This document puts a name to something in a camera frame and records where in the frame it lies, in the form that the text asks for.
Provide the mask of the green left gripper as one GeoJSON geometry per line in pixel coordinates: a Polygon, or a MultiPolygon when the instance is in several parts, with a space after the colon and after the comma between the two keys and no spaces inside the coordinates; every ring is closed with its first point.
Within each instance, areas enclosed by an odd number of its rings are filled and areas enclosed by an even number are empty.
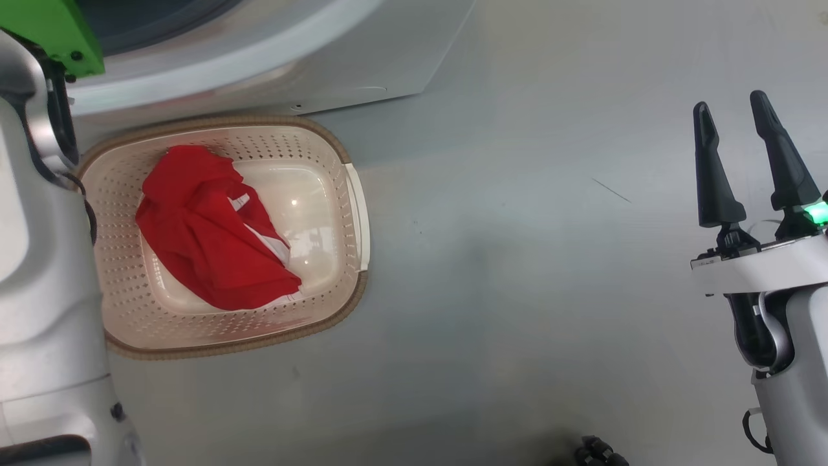
{"type": "Polygon", "coordinates": [[[71,76],[105,73],[100,42],[75,0],[0,0],[0,28],[39,45],[71,76]]]}

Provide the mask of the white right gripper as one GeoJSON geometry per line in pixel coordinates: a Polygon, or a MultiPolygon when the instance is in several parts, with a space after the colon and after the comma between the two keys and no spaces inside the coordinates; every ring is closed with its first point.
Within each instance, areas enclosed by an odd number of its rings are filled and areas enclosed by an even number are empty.
{"type": "MultiPolygon", "coordinates": [[[[820,191],[766,92],[750,94],[755,128],[768,153],[774,210],[803,207],[820,200],[820,191]]],[[[734,197],[721,157],[719,134],[706,102],[693,109],[696,199],[700,227],[721,227],[747,219],[734,197]]],[[[691,275],[704,294],[752,294],[828,283],[828,236],[787,241],[731,259],[692,260],[691,275]]]]}

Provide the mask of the red sports jersey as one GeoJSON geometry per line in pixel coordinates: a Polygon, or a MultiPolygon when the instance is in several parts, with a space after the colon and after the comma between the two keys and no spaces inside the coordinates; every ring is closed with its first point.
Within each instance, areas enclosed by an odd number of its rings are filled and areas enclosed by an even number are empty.
{"type": "Polygon", "coordinates": [[[174,146],[142,185],[136,224],[163,266],[216,309],[258,309],[296,294],[290,245],[231,159],[174,146]]]}

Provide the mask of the white front-load washing machine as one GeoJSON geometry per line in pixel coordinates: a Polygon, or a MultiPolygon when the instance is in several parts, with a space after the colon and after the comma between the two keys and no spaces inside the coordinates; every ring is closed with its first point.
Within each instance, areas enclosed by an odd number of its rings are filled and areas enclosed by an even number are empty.
{"type": "Polygon", "coordinates": [[[423,92],[475,0],[78,0],[105,73],[77,120],[126,128],[233,110],[301,115],[423,92]]]}

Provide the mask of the cream perforated laundry basket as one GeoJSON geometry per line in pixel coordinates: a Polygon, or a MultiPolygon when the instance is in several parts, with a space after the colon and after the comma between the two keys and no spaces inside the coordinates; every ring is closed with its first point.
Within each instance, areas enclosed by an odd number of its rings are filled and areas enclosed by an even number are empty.
{"type": "Polygon", "coordinates": [[[79,178],[97,221],[94,255],[107,347],[143,361],[256,350],[328,330],[369,281],[369,210],[340,141],[298,116],[234,115],[134,129],[87,151],[79,178]],[[257,309],[222,311],[176,281],[135,222],[142,183],[169,148],[228,157],[290,243],[299,291],[257,309]]]}

